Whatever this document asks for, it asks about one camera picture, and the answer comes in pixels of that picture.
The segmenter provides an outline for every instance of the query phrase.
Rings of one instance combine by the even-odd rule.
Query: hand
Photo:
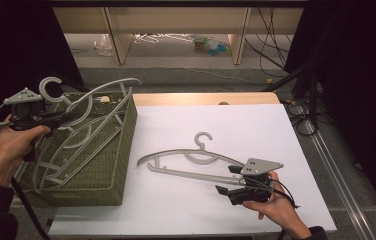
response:
[[[271,171],[269,175],[272,179],[279,181],[276,172]],[[284,189],[278,182],[274,182],[274,188],[284,192]],[[274,223],[289,232],[293,238],[303,239],[312,235],[310,230],[297,215],[292,204],[282,195],[273,193],[266,203],[245,201],[243,202],[243,206],[259,212],[260,220],[262,220],[264,216],[267,216]]]
[[[31,150],[31,142],[50,131],[46,126],[26,131],[14,131],[8,126],[0,128],[0,186],[10,185],[11,178],[23,162],[23,156]]]

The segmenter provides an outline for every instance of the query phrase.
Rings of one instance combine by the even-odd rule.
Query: hanger hook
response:
[[[198,146],[200,146],[200,150],[204,150],[204,143],[200,142],[200,140],[199,140],[200,136],[202,136],[202,135],[207,136],[209,138],[209,140],[213,139],[212,135],[210,135],[210,133],[208,133],[208,132],[197,133],[197,135],[195,135],[194,141]]]
[[[56,78],[56,77],[46,77],[46,78],[42,79],[42,81],[39,83],[39,92],[41,93],[42,97],[44,97],[45,99],[47,99],[50,102],[59,103],[59,102],[63,101],[67,106],[71,105],[72,102],[67,97],[65,97],[64,95],[61,95],[58,98],[54,98],[54,97],[51,97],[48,94],[48,92],[45,88],[46,88],[47,84],[50,83],[50,82],[61,83],[61,79]]]

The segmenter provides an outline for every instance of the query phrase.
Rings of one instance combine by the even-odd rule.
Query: storage basket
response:
[[[66,97],[72,102],[82,96],[83,93],[66,94]],[[109,114],[119,104],[119,100],[123,98],[124,96],[121,92],[94,93],[93,107],[88,117],[74,128],[81,128],[87,122]],[[84,100],[72,112],[82,115],[86,111],[87,106],[88,101]],[[67,105],[60,103],[56,106],[55,112],[62,112],[66,108]],[[64,148],[58,154],[56,153],[58,152],[57,149],[70,135],[68,131],[56,130],[46,148],[40,143],[42,141],[45,143],[47,138],[43,138],[38,142],[36,154],[39,156],[42,150],[45,151],[42,158],[44,161],[45,159],[54,159],[54,154],[57,154],[55,160],[51,162],[52,165],[63,166],[75,152],[79,151],[80,153],[71,161],[71,164],[67,165],[65,170],[58,174],[57,179],[66,180],[66,183],[59,188],[57,187],[57,183],[46,181],[43,177],[54,173],[51,169],[47,170],[47,168],[38,167],[34,175],[34,163],[28,163],[22,168],[19,182],[33,206],[74,207],[114,206],[122,204],[129,154],[137,119],[137,111],[132,96],[128,98],[118,113],[122,122],[113,117],[83,150],[78,150],[79,148]],[[91,133],[99,125],[100,122],[92,124]],[[118,128],[120,128],[120,131],[113,137],[111,133],[117,132]],[[66,143],[66,146],[75,146],[83,142],[88,131],[87,128],[76,134],[71,141]],[[109,138],[111,140],[102,147],[102,144]],[[98,151],[95,157],[80,168],[81,163],[86,161],[95,151]],[[69,180],[68,177],[72,174],[74,176]],[[35,190],[34,186],[40,186],[41,182],[43,182],[43,186],[39,187],[39,190]]]

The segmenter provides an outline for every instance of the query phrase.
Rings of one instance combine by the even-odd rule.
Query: black curtain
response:
[[[338,45],[322,76],[324,97],[376,189],[376,3],[356,4]]]
[[[297,30],[291,43],[284,70],[292,73],[299,69],[309,57],[316,40],[328,18],[337,9],[339,0],[310,0],[303,9]]]
[[[0,1],[0,105],[25,87],[38,92],[40,80],[47,76],[84,90],[53,9]],[[48,91],[62,94],[58,84],[49,85]],[[5,109],[0,120],[8,113]]]

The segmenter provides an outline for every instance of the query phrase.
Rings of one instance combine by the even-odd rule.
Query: white table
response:
[[[175,148],[198,149],[238,161],[248,158],[284,163],[277,170],[293,194],[308,226],[336,227],[316,185],[299,142],[281,104],[138,106],[123,204],[115,207],[60,208],[49,235],[53,237],[198,237],[246,236],[281,229],[268,219],[219,195],[215,183],[151,172],[137,167],[144,155]],[[169,158],[168,169],[232,176],[224,162],[200,166]],[[230,189],[241,186],[218,184]]]

